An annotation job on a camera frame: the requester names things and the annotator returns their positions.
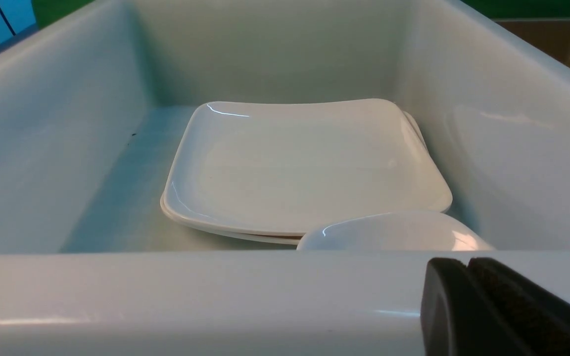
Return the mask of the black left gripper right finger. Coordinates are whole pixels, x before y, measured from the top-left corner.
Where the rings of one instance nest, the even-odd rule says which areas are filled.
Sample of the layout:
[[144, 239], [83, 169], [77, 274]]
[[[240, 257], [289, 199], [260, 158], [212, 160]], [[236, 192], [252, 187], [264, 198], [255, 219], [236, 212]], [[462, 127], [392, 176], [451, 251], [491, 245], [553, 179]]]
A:
[[535, 356], [570, 356], [570, 303], [496, 259], [473, 258], [468, 269]]

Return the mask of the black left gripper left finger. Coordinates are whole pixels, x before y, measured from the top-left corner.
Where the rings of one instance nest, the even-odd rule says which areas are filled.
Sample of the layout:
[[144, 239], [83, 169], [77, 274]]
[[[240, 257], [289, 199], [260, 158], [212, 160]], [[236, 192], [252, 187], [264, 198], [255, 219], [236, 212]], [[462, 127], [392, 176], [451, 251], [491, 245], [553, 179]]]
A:
[[532, 356], [469, 269], [456, 259], [427, 263], [420, 323], [427, 356]]

